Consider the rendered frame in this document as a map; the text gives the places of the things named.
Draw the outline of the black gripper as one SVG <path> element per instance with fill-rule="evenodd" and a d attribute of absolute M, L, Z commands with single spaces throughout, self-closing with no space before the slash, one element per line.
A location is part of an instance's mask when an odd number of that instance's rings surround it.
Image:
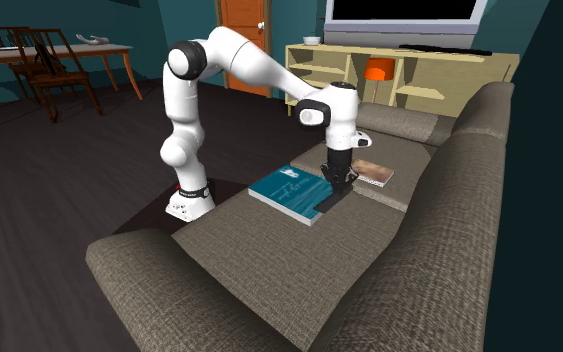
<path fill-rule="evenodd" d="M 352 184 L 358 178 L 358 174 L 351 168 L 352 150 L 327 149 L 327 164 L 320 166 L 324 178 L 332 187 L 338 187 L 342 191 L 352 188 Z M 348 172 L 340 181 L 338 172 Z"/>

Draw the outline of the brown book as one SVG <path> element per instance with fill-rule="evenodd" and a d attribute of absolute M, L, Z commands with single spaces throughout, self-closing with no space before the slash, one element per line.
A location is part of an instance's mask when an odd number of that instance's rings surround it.
<path fill-rule="evenodd" d="M 351 167 L 359 180 L 378 187 L 384 187 L 395 174 L 393 169 L 358 158 L 352 160 Z"/>

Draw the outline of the teal book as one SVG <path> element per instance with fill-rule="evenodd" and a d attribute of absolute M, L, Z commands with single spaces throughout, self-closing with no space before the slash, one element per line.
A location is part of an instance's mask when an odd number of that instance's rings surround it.
<path fill-rule="evenodd" d="M 315 207 L 332 194 L 324 178 L 290 165 L 248 187 L 248 193 L 297 221 L 312 226 L 322 213 Z"/>

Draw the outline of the grey-brown fabric sofa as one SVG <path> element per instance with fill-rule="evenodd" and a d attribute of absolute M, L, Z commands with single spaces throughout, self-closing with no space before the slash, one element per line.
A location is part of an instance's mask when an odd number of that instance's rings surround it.
<path fill-rule="evenodd" d="M 486 84 L 456 118 L 361 105 L 357 156 L 393 177 L 313 225 L 242 191 L 87 264 L 142 352 L 483 352 L 513 90 Z"/>

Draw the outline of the pale yellow shelf sideboard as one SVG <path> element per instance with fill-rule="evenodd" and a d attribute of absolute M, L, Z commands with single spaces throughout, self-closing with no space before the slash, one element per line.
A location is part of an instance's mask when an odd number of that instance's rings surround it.
<path fill-rule="evenodd" d="M 364 78 L 367 63 L 373 58 L 395 61 L 390 80 Z M 316 88 L 344 81 L 357 87 L 363 102 L 451 117 L 458 116 L 484 84 L 509 82 L 519 61 L 520 56 L 511 53 L 479 56 L 326 44 L 285 48 L 286 68 Z"/>

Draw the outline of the grey flat television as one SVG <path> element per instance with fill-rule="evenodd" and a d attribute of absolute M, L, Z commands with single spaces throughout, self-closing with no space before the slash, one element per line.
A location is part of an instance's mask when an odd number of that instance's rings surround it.
<path fill-rule="evenodd" d="M 327 45 L 469 49 L 488 0 L 327 0 Z"/>

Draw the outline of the orange wooden door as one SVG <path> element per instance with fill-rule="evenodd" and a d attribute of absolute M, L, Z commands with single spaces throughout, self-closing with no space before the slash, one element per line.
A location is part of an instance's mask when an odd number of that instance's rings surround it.
<path fill-rule="evenodd" d="M 271 19 L 271 0 L 214 0 L 217 25 L 228 27 L 271 53 L 272 35 L 265 28 Z"/>

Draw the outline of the wooden dining table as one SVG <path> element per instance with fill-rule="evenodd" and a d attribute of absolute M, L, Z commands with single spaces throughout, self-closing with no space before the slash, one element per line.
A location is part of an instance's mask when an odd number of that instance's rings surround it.
<path fill-rule="evenodd" d="M 76 71 L 77 67 L 75 66 L 73 60 L 70 58 L 70 55 L 66 52 L 64 46 L 61 42 L 58 42 L 58 37 L 54 36 L 53 39 L 55 40 L 54 44 L 56 45 L 56 52 L 61 59 L 61 62 L 66 66 L 69 71 Z M 118 55 L 120 54 L 123 57 L 124 66 L 131 82 L 131 85 L 138 97 L 141 97 L 142 94 L 137 86 L 136 80 L 134 78 L 133 70 L 130 63 L 129 52 L 131 48 L 125 45 L 117 45 L 117 44 L 110 44 L 110 43 L 103 43 L 103 44 L 74 44 L 71 45 L 74 53 L 76 54 L 78 60 L 83 57 L 99 57 L 102 59 L 105 70 L 110 72 L 110 66 L 107 60 L 109 55 Z M 4 47 L 1 48 L 0 46 L 0 64 L 9 63 L 18 64 L 23 63 L 18 47 Z"/>

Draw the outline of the dark wooden chair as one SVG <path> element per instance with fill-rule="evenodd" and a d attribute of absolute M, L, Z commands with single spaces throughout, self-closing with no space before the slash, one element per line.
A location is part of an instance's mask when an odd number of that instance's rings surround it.
<path fill-rule="evenodd" d="M 58 37 L 66 52 L 70 55 L 76 71 L 69 71 L 61 62 L 56 52 L 54 36 Z M 72 47 L 60 29 L 47 28 L 21 28 L 14 31 L 14 38 L 23 64 L 22 72 L 27 82 L 32 86 L 37 99 L 45 108 L 50 122 L 56 123 L 58 109 L 51 94 L 51 88 L 84 86 L 97 113 L 102 115 L 102 108 L 90 84 L 89 74 L 83 69 Z"/>
<path fill-rule="evenodd" d="M 16 32 L 21 29 L 27 29 L 27 26 L 8 26 L 8 27 L 0 27 L 0 46 L 1 48 L 4 47 L 32 47 L 34 45 L 33 39 L 31 38 L 28 32 L 22 32 L 19 36 L 16 36 Z M 38 61 L 37 58 L 29 59 L 28 63 L 18 63 L 8 64 L 9 69 L 14 73 L 17 82 L 27 100 L 32 101 L 35 104 L 39 103 L 36 90 L 32 85 L 29 85 L 29 88 L 33 94 L 33 97 L 30 98 L 25 86 L 20 78 L 23 75 L 25 78 L 28 78 L 28 73 L 32 72 L 33 74 L 41 74 L 46 72 L 46 68 L 42 63 Z"/>

